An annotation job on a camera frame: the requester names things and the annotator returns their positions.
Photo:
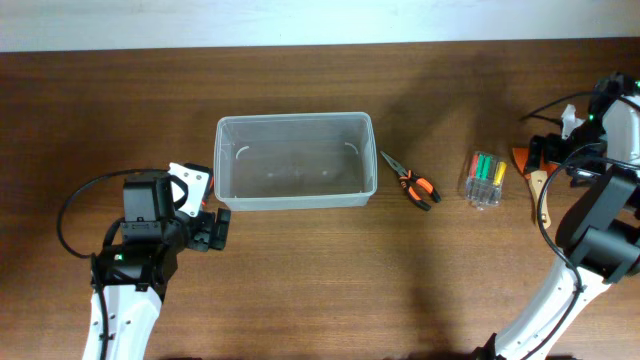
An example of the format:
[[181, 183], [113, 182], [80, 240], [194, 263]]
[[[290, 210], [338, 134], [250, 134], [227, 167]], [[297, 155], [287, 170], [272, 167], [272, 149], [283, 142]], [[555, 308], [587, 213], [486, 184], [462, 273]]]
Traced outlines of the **clear case of screwdrivers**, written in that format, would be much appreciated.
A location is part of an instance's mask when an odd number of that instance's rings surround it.
[[465, 184], [465, 197], [477, 209], [496, 207], [502, 198], [507, 163], [501, 158], [476, 151]]

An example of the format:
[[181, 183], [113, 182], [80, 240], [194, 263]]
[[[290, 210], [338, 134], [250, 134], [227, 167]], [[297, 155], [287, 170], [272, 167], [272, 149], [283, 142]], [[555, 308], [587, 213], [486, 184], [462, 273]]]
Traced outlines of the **orange scraper with wooden handle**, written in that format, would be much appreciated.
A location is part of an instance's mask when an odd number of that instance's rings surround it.
[[516, 167], [521, 175], [527, 180], [529, 190], [533, 200], [533, 220], [536, 225], [542, 224], [545, 229], [551, 225], [551, 218], [548, 212], [546, 196], [542, 194], [542, 188], [548, 177], [557, 169], [557, 165], [546, 163], [541, 160], [541, 164], [535, 170], [527, 170], [526, 164], [529, 156], [529, 149], [520, 147], [513, 148], [512, 155]]

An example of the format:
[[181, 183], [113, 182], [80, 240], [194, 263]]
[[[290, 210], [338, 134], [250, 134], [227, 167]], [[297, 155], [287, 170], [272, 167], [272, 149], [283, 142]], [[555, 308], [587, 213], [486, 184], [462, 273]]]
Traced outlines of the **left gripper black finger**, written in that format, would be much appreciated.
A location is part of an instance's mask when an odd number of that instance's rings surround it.
[[231, 223], [231, 211], [219, 208], [217, 217], [211, 228], [209, 248], [223, 250], [226, 246], [227, 236]]
[[197, 172], [198, 175], [201, 175], [204, 177], [205, 192], [202, 198], [201, 205], [206, 206], [214, 185], [213, 169], [206, 166], [197, 165], [194, 163], [187, 163], [186, 168], [189, 170], [194, 170]]

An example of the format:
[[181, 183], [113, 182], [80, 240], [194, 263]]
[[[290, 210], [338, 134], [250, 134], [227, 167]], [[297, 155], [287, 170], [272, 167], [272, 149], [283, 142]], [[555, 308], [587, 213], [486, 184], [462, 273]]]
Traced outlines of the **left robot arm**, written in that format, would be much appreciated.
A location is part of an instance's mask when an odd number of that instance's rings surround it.
[[167, 287], [184, 250], [221, 251], [231, 213], [204, 209], [210, 168], [172, 163], [166, 170], [129, 171], [124, 215], [91, 255], [91, 321], [86, 359], [141, 359]]

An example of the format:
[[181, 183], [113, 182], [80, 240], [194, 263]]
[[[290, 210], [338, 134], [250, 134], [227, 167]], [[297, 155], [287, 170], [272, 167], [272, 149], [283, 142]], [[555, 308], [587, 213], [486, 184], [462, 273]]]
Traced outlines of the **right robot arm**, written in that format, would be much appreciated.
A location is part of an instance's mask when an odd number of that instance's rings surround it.
[[[623, 210], [639, 212], [639, 81], [615, 72], [585, 95], [585, 119], [568, 105], [555, 121], [560, 133], [536, 135], [512, 151], [529, 181], [535, 223], [555, 260], [529, 305], [476, 348], [475, 359], [550, 358], [590, 302], [639, 272], [639, 228], [618, 217]], [[586, 191], [551, 236], [546, 196], [561, 173]]]

